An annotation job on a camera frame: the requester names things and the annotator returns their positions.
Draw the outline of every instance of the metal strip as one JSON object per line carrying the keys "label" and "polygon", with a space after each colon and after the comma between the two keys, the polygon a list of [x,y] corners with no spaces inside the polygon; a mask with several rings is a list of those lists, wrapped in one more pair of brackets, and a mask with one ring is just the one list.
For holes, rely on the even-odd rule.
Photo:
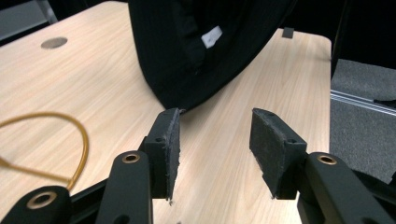
{"label": "metal strip", "polygon": [[376,112],[396,116],[396,109],[391,107],[386,107],[383,105],[378,105],[373,102],[373,100],[362,98],[359,96],[343,93],[340,91],[331,91],[330,98],[335,101],[346,103],[349,105],[356,105],[366,109],[374,110]]}

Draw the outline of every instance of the wooden table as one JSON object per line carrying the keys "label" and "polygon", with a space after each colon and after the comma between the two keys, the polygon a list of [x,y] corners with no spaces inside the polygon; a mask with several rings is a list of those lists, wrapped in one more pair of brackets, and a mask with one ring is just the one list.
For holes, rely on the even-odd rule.
{"label": "wooden table", "polygon": [[[299,223],[295,201],[275,201],[248,148],[251,109],[277,113],[307,143],[329,150],[328,39],[278,30],[237,78],[181,117],[181,155],[173,205],[154,200],[156,223]],[[63,36],[57,49],[42,42]],[[0,48],[0,120],[56,111],[78,119],[91,148],[75,194],[107,178],[113,159],[138,148],[163,111],[141,74],[128,7],[107,2]],[[82,141],[58,119],[0,129],[0,156],[71,176]],[[0,217],[25,193],[60,184],[0,168]]]}

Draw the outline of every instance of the clothing label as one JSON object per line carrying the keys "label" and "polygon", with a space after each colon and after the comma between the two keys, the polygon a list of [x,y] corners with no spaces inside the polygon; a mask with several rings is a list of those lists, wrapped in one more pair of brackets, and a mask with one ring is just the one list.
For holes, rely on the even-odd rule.
{"label": "clothing label", "polygon": [[211,31],[201,36],[202,41],[204,41],[205,47],[207,49],[215,46],[216,41],[221,37],[222,31],[219,26],[216,26]]}

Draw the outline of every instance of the black fabric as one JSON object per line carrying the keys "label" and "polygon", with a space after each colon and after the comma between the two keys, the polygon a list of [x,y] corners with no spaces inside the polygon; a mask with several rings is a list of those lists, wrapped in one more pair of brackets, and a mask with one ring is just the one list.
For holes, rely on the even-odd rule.
{"label": "black fabric", "polygon": [[[165,108],[188,110],[236,77],[269,41],[295,0],[134,0],[143,75]],[[206,49],[201,36],[219,26]]]}

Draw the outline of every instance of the carpeted floor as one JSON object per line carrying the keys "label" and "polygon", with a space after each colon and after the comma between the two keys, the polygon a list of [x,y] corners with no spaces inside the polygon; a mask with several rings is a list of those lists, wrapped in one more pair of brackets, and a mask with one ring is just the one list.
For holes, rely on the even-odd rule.
{"label": "carpeted floor", "polygon": [[[396,70],[340,60],[332,90],[394,100]],[[388,183],[396,172],[396,117],[332,100],[330,152]]]}

